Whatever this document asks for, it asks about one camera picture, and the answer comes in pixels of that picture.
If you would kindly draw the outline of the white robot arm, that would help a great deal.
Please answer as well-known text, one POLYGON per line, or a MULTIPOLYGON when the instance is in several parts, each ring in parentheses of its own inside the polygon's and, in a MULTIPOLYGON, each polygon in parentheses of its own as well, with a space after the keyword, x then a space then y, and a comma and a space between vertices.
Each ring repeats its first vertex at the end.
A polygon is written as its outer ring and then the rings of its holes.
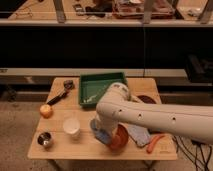
POLYGON ((116 82, 97 103, 96 112, 111 122, 130 123, 213 144, 213 106, 132 102, 129 88, 116 82))

